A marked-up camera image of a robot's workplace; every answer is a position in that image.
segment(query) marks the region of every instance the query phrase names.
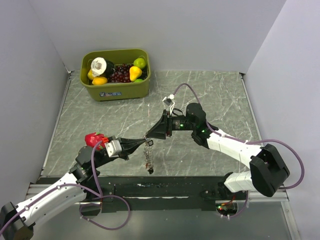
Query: green plastic bin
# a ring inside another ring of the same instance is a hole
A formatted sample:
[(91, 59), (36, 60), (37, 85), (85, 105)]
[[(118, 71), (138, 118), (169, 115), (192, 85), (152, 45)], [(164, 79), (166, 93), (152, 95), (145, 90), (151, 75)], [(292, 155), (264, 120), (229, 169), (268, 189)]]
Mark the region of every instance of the green plastic bin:
[[(144, 58), (146, 61), (147, 78), (142, 82), (130, 83), (107, 83), (104, 85), (90, 85), (88, 72), (91, 62), (98, 57), (113, 62), (115, 65), (132, 64), (137, 58)], [(118, 49), (106, 51), (94, 51), (84, 56), (82, 60), (80, 82), (85, 86), (90, 96), (100, 101), (110, 101), (119, 99), (144, 98), (148, 95), (150, 84), (150, 63), (148, 54), (142, 49)]]

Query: label on bin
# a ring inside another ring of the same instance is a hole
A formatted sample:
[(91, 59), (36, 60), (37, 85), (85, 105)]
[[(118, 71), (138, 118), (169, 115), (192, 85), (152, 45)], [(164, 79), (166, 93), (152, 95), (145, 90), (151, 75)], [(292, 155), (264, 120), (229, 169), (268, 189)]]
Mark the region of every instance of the label on bin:
[(118, 91), (118, 92), (104, 92), (104, 91), (101, 91), (99, 93), (100, 97), (112, 97), (112, 96), (121, 96), (121, 92)]

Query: green fruit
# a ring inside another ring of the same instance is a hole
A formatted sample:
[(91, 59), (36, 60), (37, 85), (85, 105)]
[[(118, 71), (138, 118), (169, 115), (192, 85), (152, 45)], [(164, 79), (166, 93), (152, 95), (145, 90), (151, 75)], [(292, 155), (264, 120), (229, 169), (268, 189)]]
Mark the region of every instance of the green fruit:
[(139, 57), (136, 60), (134, 60), (133, 65), (140, 68), (140, 69), (144, 69), (146, 67), (147, 63), (146, 63), (146, 60)]

